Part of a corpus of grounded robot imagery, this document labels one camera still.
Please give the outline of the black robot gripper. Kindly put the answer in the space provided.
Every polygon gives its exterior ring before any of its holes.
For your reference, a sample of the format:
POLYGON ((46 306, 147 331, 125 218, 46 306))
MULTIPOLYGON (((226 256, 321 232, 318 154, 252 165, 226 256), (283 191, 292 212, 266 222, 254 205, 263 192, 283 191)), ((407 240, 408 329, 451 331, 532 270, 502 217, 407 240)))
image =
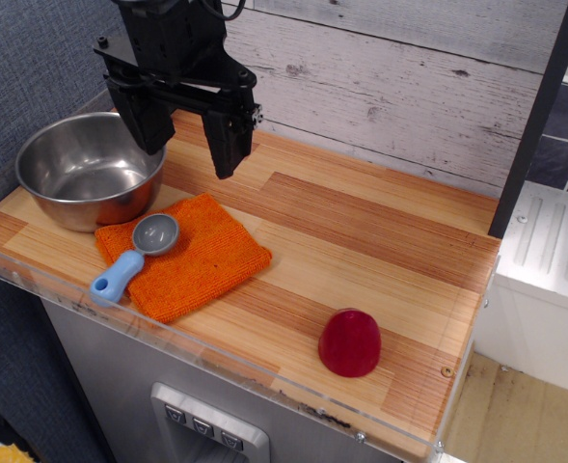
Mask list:
POLYGON ((225 49, 229 17, 218 1, 119 1, 124 32, 94 51, 106 85, 138 147, 155 154, 174 136, 175 109, 203 115, 219 179, 251 154, 261 120, 256 76, 225 49))

